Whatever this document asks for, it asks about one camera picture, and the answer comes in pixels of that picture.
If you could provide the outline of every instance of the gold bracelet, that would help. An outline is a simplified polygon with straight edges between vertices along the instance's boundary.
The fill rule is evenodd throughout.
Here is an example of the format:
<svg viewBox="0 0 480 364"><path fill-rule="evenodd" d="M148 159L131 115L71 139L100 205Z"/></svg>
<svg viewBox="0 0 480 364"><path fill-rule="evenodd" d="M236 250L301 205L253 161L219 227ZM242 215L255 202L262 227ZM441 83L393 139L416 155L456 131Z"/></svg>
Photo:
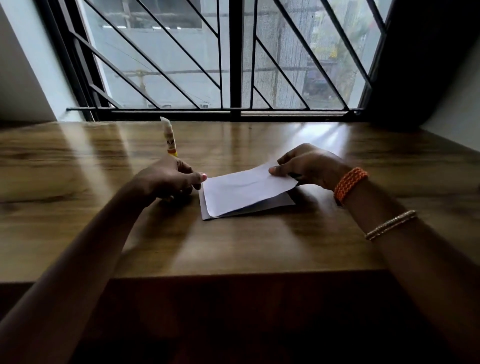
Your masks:
<svg viewBox="0 0 480 364"><path fill-rule="evenodd" d="M376 237L386 233L387 231L393 229L394 227L403 224L404 222L407 222L408 220L411 220L413 218L417 217L417 212L415 210L410 210L407 212L404 212L401 215L398 215L396 218L393 218L391 220L388 220L384 222L382 225L376 227L373 229L371 232L365 234L365 239L367 240L373 240Z"/></svg>

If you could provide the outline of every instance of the bangle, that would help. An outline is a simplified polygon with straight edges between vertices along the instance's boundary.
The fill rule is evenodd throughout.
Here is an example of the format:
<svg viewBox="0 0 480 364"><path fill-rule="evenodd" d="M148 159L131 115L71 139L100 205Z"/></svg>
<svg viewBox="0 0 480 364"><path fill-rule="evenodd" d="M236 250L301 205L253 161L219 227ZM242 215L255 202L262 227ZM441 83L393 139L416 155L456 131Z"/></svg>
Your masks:
<svg viewBox="0 0 480 364"><path fill-rule="evenodd" d="M368 173L360 167L355 167L342 177L334 189L335 198L343 203L345 196L355 187L355 185L368 177Z"/></svg>
<svg viewBox="0 0 480 364"><path fill-rule="evenodd" d="M415 210L404 212L403 214L398 215L396 218L393 218L391 220L384 222L382 225L376 227L371 232L365 234L365 239L371 241L376 237L393 229L394 227L397 227L398 225L401 225L404 222L407 222L408 220L411 220L416 217L417 217L417 212Z"/></svg>

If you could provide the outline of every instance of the orange thread wristband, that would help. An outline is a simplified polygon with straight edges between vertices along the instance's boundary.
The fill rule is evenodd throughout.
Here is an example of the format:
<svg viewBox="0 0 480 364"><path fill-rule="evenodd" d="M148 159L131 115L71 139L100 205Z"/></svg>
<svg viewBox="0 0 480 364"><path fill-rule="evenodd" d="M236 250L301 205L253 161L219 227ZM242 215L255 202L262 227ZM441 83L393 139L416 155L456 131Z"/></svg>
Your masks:
<svg viewBox="0 0 480 364"><path fill-rule="evenodd" d="M343 203L345 196L355 187L355 185L368 177L368 173L360 167L355 167L342 177L334 190L335 198Z"/></svg>

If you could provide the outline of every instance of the white paper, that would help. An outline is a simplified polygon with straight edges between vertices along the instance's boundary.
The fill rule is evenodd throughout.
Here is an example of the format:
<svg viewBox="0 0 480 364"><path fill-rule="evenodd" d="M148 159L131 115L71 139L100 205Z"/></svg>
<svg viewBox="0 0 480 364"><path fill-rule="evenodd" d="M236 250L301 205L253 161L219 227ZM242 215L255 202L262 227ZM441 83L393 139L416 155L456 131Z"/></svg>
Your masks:
<svg viewBox="0 0 480 364"><path fill-rule="evenodd" d="M208 215L218 217L291 190L297 181L290 177L275 177L265 163L251 170L208 178L202 183Z"/></svg>
<svg viewBox="0 0 480 364"><path fill-rule="evenodd" d="M235 211L227 212L224 215L212 217L208 214L208 211L207 211L207 206L206 206L206 203L205 203L205 195L204 195L204 189L203 188L200 191L198 191L198 195L200 197L200 212L202 214L202 220L210 220L212 218L228 218L230 216L251 214L253 212L269 210L269 209L275 208L275 207L289 206L289 205L294 205L295 204L295 202L293 202L293 200L288 195L288 193L283 192L282 194L279 194L278 196L268 198L266 200L257 202L256 204L246 206L246 207L240 208L240 209L235 210Z"/></svg>

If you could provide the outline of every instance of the glue pen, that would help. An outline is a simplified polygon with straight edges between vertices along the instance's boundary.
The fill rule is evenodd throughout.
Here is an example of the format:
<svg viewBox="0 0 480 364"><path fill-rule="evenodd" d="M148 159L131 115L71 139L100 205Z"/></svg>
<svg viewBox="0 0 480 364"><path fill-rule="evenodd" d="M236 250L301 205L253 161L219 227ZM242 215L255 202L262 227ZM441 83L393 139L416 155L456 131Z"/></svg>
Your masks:
<svg viewBox="0 0 480 364"><path fill-rule="evenodd" d="M170 120L160 116L160 120L163 123L163 135L167 141L167 152L175 157L177 157L177 146L175 145L175 137L173 136L172 124Z"/></svg>

